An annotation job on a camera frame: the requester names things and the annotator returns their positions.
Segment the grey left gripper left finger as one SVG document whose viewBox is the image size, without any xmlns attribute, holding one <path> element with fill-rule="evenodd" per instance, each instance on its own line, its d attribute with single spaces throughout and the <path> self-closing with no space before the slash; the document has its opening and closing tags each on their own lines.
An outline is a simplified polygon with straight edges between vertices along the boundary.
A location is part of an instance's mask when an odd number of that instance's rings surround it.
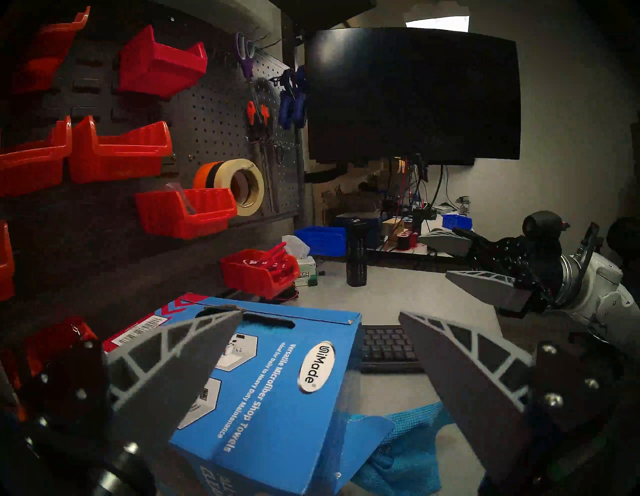
<svg viewBox="0 0 640 496">
<path fill-rule="evenodd" d="M 152 459 L 202 393 L 244 312 L 214 307 L 108 353 L 96 340 L 77 340 L 20 389 L 36 445 L 98 460 L 133 443 Z"/>
</svg>

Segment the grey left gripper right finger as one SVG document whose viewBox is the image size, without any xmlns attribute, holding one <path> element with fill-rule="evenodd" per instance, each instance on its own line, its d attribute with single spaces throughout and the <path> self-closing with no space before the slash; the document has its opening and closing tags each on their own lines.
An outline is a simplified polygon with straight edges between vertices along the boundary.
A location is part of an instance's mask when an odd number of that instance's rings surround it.
<svg viewBox="0 0 640 496">
<path fill-rule="evenodd" d="M 399 323 L 487 483 L 561 483 L 606 449 L 615 388 L 561 344 L 528 353 L 432 315 L 401 311 Z"/>
</svg>

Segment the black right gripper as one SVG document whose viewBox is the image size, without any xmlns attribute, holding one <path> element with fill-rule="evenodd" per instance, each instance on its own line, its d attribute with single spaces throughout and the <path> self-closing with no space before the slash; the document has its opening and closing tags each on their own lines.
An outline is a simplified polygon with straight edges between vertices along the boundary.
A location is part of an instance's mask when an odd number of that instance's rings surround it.
<svg viewBox="0 0 640 496">
<path fill-rule="evenodd" d="M 479 271 L 447 271 L 445 277 L 480 302 L 497 307 L 501 316 L 558 309 L 564 280 L 559 235 L 492 242 L 480 235 L 472 241 L 451 230 L 434 229 L 421 234 L 419 243 L 454 257 L 466 257 L 470 250 L 470 267 Z"/>
</svg>

